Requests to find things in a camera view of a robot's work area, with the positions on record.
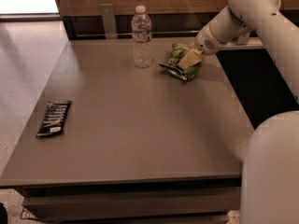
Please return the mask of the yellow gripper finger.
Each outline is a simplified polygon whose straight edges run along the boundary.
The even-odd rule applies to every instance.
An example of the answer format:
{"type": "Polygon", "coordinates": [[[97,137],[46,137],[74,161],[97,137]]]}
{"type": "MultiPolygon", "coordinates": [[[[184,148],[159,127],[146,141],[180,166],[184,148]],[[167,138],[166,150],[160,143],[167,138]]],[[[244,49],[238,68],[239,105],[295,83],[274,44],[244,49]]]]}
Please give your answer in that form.
{"type": "Polygon", "coordinates": [[[187,69],[202,61],[202,51],[200,49],[190,49],[180,60],[178,66],[181,69],[187,69]]]}

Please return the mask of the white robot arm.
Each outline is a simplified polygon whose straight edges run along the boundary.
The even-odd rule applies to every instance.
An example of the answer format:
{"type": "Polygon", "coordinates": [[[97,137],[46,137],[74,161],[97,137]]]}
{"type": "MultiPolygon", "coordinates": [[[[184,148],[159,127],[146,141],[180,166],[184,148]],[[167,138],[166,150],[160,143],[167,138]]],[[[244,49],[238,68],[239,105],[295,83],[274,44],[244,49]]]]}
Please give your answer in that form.
{"type": "MultiPolygon", "coordinates": [[[[194,40],[205,55],[253,31],[299,97],[299,28],[280,12],[281,0],[228,0],[194,40]]],[[[243,164],[240,224],[299,224],[299,112],[277,114],[256,128],[243,164]]]]}

